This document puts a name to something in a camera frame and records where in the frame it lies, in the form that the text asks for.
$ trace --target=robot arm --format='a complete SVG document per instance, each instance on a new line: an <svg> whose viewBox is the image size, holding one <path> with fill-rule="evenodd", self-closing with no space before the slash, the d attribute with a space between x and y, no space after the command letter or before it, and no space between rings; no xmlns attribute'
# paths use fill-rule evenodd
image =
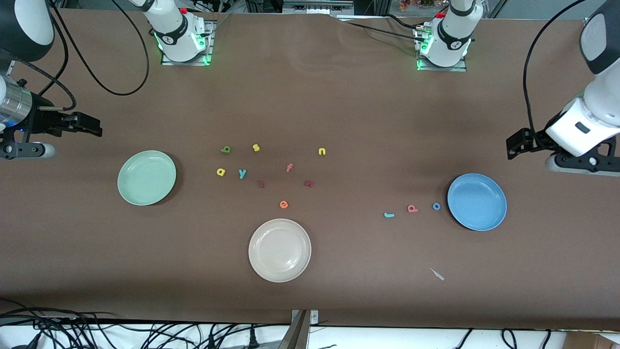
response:
<svg viewBox="0 0 620 349"><path fill-rule="evenodd" d="M452 0L443 18L430 23L431 37L420 53L436 66L450 67L462 59L471 43L471 34L482 18L481 0Z"/></svg>
<svg viewBox="0 0 620 349"><path fill-rule="evenodd" d="M607 0L588 20L580 48L595 79L535 134L521 129L506 139L508 159L552 150L552 171L620 176L620 2ZM601 145L609 148L600 154Z"/></svg>
<svg viewBox="0 0 620 349"><path fill-rule="evenodd" d="M54 29L45 0L0 3L0 59L25 62L43 58L54 40ZM60 137L63 131L85 132L101 137L99 120L73 112L65 114L45 98L30 92L26 81L0 78L0 158L50 158L54 146L30 142L31 134ZM15 133L23 132L22 141Z"/></svg>
<svg viewBox="0 0 620 349"><path fill-rule="evenodd" d="M604 3L587 22L581 51L595 79L547 130L560 147L582 156L620 133L620 6Z"/></svg>
<svg viewBox="0 0 620 349"><path fill-rule="evenodd" d="M174 0L130 0L144 12L155 31L164 54L173 61L185 62L206 48L200 40L205 33L205 20L179 10Z"/></svg>

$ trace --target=light green plate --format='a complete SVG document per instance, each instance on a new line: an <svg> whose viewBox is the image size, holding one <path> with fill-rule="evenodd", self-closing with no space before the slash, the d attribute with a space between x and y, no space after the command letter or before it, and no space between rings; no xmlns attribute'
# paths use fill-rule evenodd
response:
<svg viewBox="0 0 620 349"><path fill-rule="evenodd" d="M176 179L172 159L157 150L147 150L129 158L120 169L118 192L130 204L152 205L170 193Z"/></svg>

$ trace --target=blue plate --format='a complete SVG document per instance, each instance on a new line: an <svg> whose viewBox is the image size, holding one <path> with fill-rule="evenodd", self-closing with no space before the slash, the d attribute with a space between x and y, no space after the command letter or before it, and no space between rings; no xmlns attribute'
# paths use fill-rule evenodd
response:
<svg viewBox="0 0 620 349"><path fill-rule="evenodd" d="M479 173L464 174L452 182L448 190L448 208L465 228L479 232L500 225L508 210L506 195L500 186Z"/></svg>

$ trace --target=plate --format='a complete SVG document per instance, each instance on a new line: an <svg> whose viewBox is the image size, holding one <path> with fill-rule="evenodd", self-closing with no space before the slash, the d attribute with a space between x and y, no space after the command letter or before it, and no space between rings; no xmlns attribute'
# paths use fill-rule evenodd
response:
<svg viewBox="0 0 620 349"><path fill-rule="evenodd" d="M295 279L310 262L308 233L290 219L273 219L252 235L248 254L254 271L273 283Z"/></svg>
<svg viewBox="0 0 620 349"><path fill-rule="evenodd" d="M118 173L118 192L130 204L152 205L170 193L177 179L172 159L157 150L137 153Z"/></svg>
<svg viewBox="0 0 620 349"><path fill-rule="evenodd" d="M508 205L506 195L494 180L479 173L468 173L450 185L448 208L465 228L485 232L503 222Z"/></svg>

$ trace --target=brown paper tabletop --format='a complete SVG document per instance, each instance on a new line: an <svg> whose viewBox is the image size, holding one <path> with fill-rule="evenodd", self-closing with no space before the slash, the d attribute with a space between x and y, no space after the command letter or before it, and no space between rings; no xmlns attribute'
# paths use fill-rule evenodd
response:
<svg viewBox="0 0 620 349"><path fill-rule="evenodd" d="M138 85L142 48L119 12L63 16L106 85ZM386 21L364 23L407 34ZM236 14L209 67L161 66L145 35L151 76L129 97L100 89L71 49L61 81L104 136L34 136L57 156L0 163L1 294L134 319L287 322L314 308L331 325L620 329L618 179L552 173L549 153L506 159L505 139L527 126L521 74L542 24L483 20L468 72L441 73L416 70L410 40L328 16ZM593 78L581 28L554 24L534 51L538 128ZM57 38L37 64L55 73L61 61ZM46 83L21 65L12 77L35 92ZM45 96L69 105L56 86ZM163 202L132 206L117 174L150 149L174 159L177 183ZM450 216L445 192L468 172L507 196L495 230ZM306 271L283 284L247 256L254 230L278 217L312 241Z"/></svg>

